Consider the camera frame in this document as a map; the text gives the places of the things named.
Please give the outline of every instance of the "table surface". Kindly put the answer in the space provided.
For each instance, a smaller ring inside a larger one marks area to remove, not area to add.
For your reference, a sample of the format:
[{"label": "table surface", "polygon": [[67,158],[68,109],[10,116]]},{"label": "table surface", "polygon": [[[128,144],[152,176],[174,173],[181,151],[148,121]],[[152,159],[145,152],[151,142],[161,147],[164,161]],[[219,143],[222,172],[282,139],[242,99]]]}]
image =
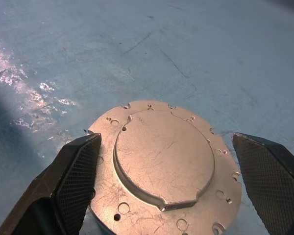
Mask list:
[{"label": "table surface", "polygon": [[[294,0],[0,0],[0,223],[61,146],[139,99],[294,154]],[[268,234],[244,185],[226,234]]]}]

